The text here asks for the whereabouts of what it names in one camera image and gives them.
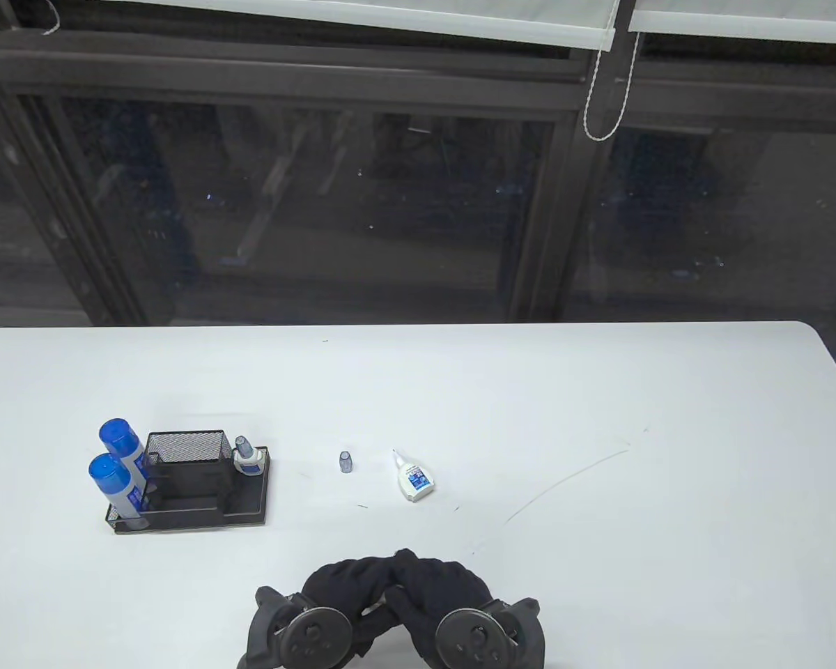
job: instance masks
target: small bottle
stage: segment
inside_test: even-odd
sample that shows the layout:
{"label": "small bottle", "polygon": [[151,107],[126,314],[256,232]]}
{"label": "small bottle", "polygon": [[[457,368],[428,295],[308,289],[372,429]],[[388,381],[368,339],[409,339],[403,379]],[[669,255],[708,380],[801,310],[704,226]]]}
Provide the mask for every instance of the small bottle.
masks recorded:
{"label": "small bottle", "polygon": [[118,515],[131,530],[143,530],[148,520],[140,516],[142,490],[132,480],[130,471],[111,453],[102,453],[90,462],[90,477],[102,491]]}
{"label": "small bottle", "polygon": [[412,462],[406,462],[396,450],[393,450],[393,459],[399,473],[396,481],[399,482],[399,490],[409,501],[418,501],[433,491],[433,477]]}
{"label": "small bottle", "polygon": [[112,418],[99,428],[99,438],[109,453],[124,463],[137,488],[144,491],[148,478],[145,449],[130,424],[124,418]]}
{"label": "small bottle", "polygon": [[266,467],[265,450],[255,449],[243,436],[235,437],[233,466],[248,477],[259,477]]}
{"label": "small bottle", "polygon": [[341,456],[338,457],[338,465],[341,466],[341,471],[344,474],[349,474],[353,471],[353,459],[350,457],[348,450],[341,450]]}

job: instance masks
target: gloved hand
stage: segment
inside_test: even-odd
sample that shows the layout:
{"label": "gloved hand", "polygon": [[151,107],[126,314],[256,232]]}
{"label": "gloved hand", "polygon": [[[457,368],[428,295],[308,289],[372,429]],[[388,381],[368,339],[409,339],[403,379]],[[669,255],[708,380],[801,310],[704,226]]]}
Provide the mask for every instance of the gloved hand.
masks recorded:
{"label": "gloved hand", "polygon": [[447,669],[437,653],[440,621],[457,608],[482,608],[493,599],[480,577],[458,562],[420,560],[402,549],[393,556],[398,586],[384,597],[412,636],[412,644],[432,669]]}
{"label": "gloved hand", "polygon": [[399,625],[399,618],[384,605],[362,615],[365,609],[377,604],[393,582],[392,557],[363,557],[326,564],[304,583],[300,590],[304,595],[319,606],[338,609],[353,625],[353,644],[335,669],[344,666],[356,653],[364,657],[377,637]]}

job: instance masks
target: white cord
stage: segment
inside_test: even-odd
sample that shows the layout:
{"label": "white cord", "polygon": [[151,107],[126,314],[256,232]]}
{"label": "white cord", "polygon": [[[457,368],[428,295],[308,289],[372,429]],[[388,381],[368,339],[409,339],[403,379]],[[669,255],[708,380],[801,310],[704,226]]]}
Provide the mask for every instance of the white cord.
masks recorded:
{"label": "white cord", "polygon": [[49,9],[52,9],[52,15],[56,17],[56,25],[49,29],[49,31],[44,32],[45,35],[52,35],[55,31],[58,31],[59,28],[62,26],[62,19],[59,19],[59,11],[56,9],[55,4],[52,3],[52,0],[46,0],[46,3],[49,4]]}
{"label": "white cord", "polygon": [[[619,0],[615,0],[613,3],[612,9],[610,9],[610,16],[607,19],[607,26],[609,28],[610,23],[614,24],[615,27],[615,18],[616,18],[616,9],[619,9]],[[622,123],[622,117],[626,113],[626,105],[628,105],[628,92],[631,90],[632,87],[632,75],[635,73],[635,58],[638,55],[638,43],[641,41],[641,33],[637,33],[635,35],[635,49],[632,51],[632,64],[631,67],[628,68],[628,80],[626,81],[626,94],[622,98],[622,108],[619,110],[619,118],[616,119],[616,125],[613,125],[611,131],[609,131],[603,137],[595,137],[591,134],[591,131],[588,130],[588,107],[591,105],[591,96],[594,92],[594,82],[597,81],[597,70],[601,66],[601,54],[603,53],[603,41],[606,39],[606,36],[601,38],[601,48],[597,50],[597,58],[594,60],[594,72],[591,75],[591,85],[588,86],[588,96],[586,98],[586,106],[582,112],[582,129],[586,133],[586,137],[592,140],[593,142],[606,142],[610,137],[613,137],[616,134],[616,131],[619,129],[619,124]]]}

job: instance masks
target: white roller blind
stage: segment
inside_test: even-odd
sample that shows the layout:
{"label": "white roller blind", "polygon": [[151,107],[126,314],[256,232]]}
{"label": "white roller blind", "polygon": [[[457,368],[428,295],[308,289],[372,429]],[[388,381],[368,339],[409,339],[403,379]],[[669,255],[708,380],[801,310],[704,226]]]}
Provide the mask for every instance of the white roller blind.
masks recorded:
{"label": "white roller blind", "polygon": [[137,0],[404,31],[609,50],[612,0]]}
{"label": "white roller blind", "polygon": [[836,0],[637,0],[629,29],[836,44]]}

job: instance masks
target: black mesh desk organizer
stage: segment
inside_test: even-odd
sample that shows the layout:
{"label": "black mesh desk organizer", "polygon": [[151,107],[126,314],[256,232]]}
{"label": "black mesh desk organizer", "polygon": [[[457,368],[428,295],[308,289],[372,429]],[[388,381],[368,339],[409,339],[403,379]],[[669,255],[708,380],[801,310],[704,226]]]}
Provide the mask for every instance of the black mesh desk organizer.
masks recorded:
{"label": "black mesh desk organizer", "polygon": [[223,430],[153,432],[145,449],[148,484],[142,517],[148,527],[131,529],[109,506],[105,520],[118,535],[265,522],[269,453],[263,474],[246,477],[233,467]]}

